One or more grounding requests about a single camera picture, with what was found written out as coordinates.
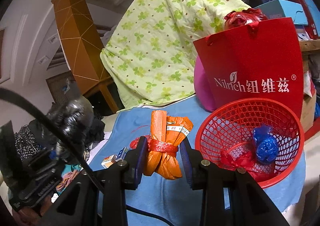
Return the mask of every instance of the white ceiling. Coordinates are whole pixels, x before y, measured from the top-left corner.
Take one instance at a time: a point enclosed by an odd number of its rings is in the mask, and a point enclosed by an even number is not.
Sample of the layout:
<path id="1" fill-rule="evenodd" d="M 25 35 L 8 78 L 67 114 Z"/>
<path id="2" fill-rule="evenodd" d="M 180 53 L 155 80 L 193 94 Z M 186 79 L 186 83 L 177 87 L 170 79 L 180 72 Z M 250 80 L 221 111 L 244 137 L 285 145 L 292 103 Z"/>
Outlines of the white ceiling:
<path id="1" fill-rule="evenodd" d="M 133 0 L 86 0 L 95 24 L 116 25 Z M 46 70 L 59 43 L 48 39 L 56 34 L 51 0 L 13 0 L 0 21 L 5 28 L 0 84 L 10 89 L 26 86 L 38 79 L 57 75 L 67 69 Z M 37 63 L 43 56 L 49 61 Z"/>

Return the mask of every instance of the pink pillow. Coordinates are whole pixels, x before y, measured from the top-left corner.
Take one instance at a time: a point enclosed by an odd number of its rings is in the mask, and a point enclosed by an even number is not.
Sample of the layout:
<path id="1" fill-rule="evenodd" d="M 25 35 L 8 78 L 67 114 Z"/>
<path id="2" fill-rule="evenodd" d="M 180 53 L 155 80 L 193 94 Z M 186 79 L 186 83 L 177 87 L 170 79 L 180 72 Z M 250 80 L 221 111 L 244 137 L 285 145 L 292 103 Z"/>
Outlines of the pink pillow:
<path id="1" fill-rule="evenodd" d="M 196 66 L 194 72 L 194 87 L 196 95 L 199 101 L 201 102 L 202 106 L 206 110 L 211 112 L 216 110 L 216 103 L 211 93 L 209 82 L 207 76 L 205 75 L 203 65 L 199 56 L 197 56 L 196 59 Z"/>

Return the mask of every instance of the black cable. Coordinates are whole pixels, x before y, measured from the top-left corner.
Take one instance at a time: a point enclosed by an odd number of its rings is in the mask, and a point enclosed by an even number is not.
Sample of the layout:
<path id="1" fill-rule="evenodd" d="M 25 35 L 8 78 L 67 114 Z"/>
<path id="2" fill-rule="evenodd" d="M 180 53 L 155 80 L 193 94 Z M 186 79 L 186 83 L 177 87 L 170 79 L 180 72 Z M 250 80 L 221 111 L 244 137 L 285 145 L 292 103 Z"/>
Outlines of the black cable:
<path id="1" fill-rule="evenodd" d="M 57 138 L 61 140 L 62 143 L 64 143 L 72 154 L 77 158 L 79 164 L 83 167 L 83 169 L 87 172 L 88 176 L 90 177 L 91 181 L 94 183 L 94 185 L 103 193 L 103 187 L 100 184 L 100 182 L 96 179 L 96 177 L 93 174 L 92 169 L 89 167 L 89 165 L 84 160 L 83 156 L 79 154 L 74 146 L 69 142 L 68 138 L 49 120 L 37 107 L 35 107 L 32 103 L 27 101 L 25 98 L 20 96 L 19 94 L 12 92 L 5 88 L 0 88 L 0 99 L 5 100 L 9 103 L 12 103 L 26 112 L 28 112 L 30 115 L 32 115 L 35 119 L 37 119 L 41 124 L 43 124 L 52 134 L 54 134 Z M 126 206 L 128 211 L 141 214 L 144 216 L 148 216 L 151 218 L 155 218 L 158 220 L 161 220 L 162 222 L 165 222 L 169 226 L 174 226 L 171 222 L 169 222 L 167 219 L 156 215 L 151 214 L 136 208 L 133 208 L 129 205 Z"/>
<path id="2" fill-rule="evenodd" d="M 168 224 L 169 226 L 174 226 L 171 222 L 169 222 L 167 219 L 159 216 L 159 215 L 156 215 L 156 214 L 151 214 L 151 213 L 148 213 L 148 212 L 145 212 L 145 211 L 142 211 L 142 210 L 139 210 L 139 209 L 136 209 L 136 208 L 133 208 L 129 205 L 126 206 L 127 210 L 130 211 L 130 212 L 133 212 L 133 213 L 136 213 L 136 214 L 141 214 L 141 215 L 144 215 L 144 216 L 148 216 L 148 217 L 151 217 L 151 218 L 155 218 L 155 219 L 158 219 L 158 220 L 161 220 L 162 222 L 165 222 L 166 224 Z"/>

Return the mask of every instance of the floral print cloth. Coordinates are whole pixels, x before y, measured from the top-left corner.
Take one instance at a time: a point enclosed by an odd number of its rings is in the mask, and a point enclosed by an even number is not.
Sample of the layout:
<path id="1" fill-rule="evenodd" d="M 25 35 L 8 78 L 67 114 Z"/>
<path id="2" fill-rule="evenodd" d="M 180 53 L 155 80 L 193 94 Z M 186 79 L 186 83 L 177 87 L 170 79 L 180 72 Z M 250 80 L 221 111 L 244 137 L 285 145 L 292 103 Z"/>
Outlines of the floral print cloth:
<path id="1" fill-rule="evenodd" d="M 194 93 L 193 41 L 223 30 L 241 0 L 134 0 L 101 60 L 126 108 L 165 105 Z"/>

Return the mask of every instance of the floor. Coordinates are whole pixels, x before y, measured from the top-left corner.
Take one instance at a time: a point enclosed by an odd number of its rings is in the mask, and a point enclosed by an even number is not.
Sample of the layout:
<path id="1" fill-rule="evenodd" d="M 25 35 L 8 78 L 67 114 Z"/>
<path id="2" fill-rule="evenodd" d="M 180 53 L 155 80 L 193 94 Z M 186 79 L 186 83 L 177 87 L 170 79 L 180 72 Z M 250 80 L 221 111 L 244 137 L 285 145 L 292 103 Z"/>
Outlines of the floor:
<path id="1" fill-rule="evenodd" d="M 112 131 L 113 125 L 118 114 L 114 114 L 103 118 L 103 122 L 106 124 L 104 131 Z M 320 132 L 310 138 L 304 146 L 306 155 L 306 179 L 304 188 L 302 190 L 299 203 L 293 205 L 288 209 L 284 217 L 289 222 L 290 226 L 299 226 L 300 219 L 302 217 L 305 194 L 312 189 L 312 187 L 319 181 L 320 175 Z M 0 186 L 0 196 L 5 201 L 7 207 L 9 207 L 7 198 L 8 187 L 5 183 Z"/>

